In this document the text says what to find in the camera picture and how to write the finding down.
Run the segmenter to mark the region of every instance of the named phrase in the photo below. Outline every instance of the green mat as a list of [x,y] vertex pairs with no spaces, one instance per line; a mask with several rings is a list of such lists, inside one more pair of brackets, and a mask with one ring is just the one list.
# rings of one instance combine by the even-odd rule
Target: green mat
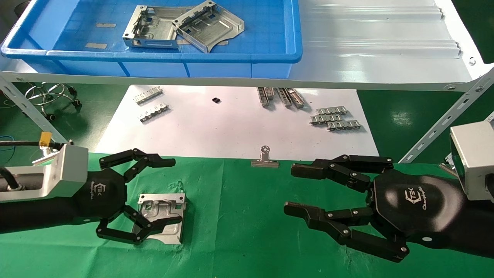
[[[101,156],[90,156],[90,171]],[[99,239],[96,223],[2,234],[0,277],[492,277],[491,259],[410,243],[410,255],[395,264],[309,230],[283,213],[285,201],[336,210],[365,206],[365,195],[328,180],[294,178],[292,163],[271,169],[242,159],[178,158],[173,168],[148,168],[128,185],[128,203],[136,208],[141,193],[183,190],[189,203],[182,245]],[[435,165],[396,168],[445,176]],[[111,227],[130,231],[132,224],[119,217]]]

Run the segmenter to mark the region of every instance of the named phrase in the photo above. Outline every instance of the cable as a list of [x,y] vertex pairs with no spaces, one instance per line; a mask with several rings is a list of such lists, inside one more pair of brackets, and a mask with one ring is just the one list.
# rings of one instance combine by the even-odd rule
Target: cable
[[0,167],[0,176],[3,176],[3,178],[7,181],[7,184],[11,189],[19,188],[19,184],[15,180],[12,173],[9,170],[7,170],[7,168]]
[[[12,141],[15,141],[14,137],[9,136],[9,135],[0,136],[0,139],[1,139],[1,138],[10,138]],[[10,148],[10,149],[0,149],[0,151],[13,150],[13,149],[15,149],[15,146],[13,146],[13,147],[12,147],[12,148]]]
[[[38,141],[0,141],[0,147],[4,146],[39,146],[40,142]],[[57,143],[57,142],[50,142],[49,147],[55,148],[55,149],[61,149],[65,143]]]

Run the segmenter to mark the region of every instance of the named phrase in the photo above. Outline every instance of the black cable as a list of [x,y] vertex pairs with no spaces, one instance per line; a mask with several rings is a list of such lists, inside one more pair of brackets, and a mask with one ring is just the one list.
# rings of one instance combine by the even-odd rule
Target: black cable
[[[3,146],[39,146],[38,141],[0,141],[0,147]],[[50,142],[49,147],[60,150],[65,143]]]
[[0,176],[2,176],[5,179],[5,181],[7,181],[7,184],[8,186],[10,186],[11,189],[19,188],[19,184],[15,180],[12,173],[9,170],[7,170],[7,168],[0,167]]

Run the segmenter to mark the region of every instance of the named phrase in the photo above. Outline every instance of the green floor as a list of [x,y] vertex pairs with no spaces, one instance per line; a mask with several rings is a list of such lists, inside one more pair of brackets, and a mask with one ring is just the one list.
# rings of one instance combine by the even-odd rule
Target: green floor
[[[489,0],[453,0],[463,23],[486,63],[494,62],[494,3]],[[26,84],[18,84],[25,90]],[[80,112],[68,102],[50,108],[59,117],[53,125],[65,138],[94,150],[127,90],[124,85],[74,85],[83,103]],[[369,127],[380,155],[400,159],[462,95],[456,92],[359,91]],[[3,106],[0,94],[0,108]],[[484,120],[494,111],[494,88],[487,90],[453,125]],[[34,140],[39,128],[18,108],[0,109],[0,136]],[[438,163],[449,153],[448,133],[442,133],[415,162]],[[40,156],[36,148],[0,151],[0,166],[20,166]]]

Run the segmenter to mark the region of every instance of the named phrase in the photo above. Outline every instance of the robotic hand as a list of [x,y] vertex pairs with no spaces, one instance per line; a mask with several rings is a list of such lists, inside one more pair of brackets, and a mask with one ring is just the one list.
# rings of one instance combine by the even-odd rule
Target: robotic hand
[[[494,131],[487,125],[452,128],[458,179],[407,175],[394,170],[387,157],[342,155],[316,159],[311,165],[294,164],[295,177],[329,179],[367,193],[367,206],[326,211],[287,202],[284,212],[303,218],[308,228],[328,233],[341,245],[393,262],[409,254],[407,242],[494,258],[494,148],[481,144],[493,145]],[[472,140],[476,133],[484,140]],[[489,158],[479,159],[482,153]],[[360,172],[380,175],[371,181]],[[384,238],[350,229],[369,223]]]
[[[110,169],[132,160],[137,163],[123,175]],[[182,221],[180,216],[172,216],[150,222],[125,204],[126,183],[148,166],[172,167],[175,159],[133,149],[102,157],[102,171],[88,172],[87,162],[86,148],[66,144],[50,165],[1,168],[0,233],[99,222],[98,237],[140,244],[148,236],[162,232],[166,225]],[[140,231],[108,228],[121,213]]]

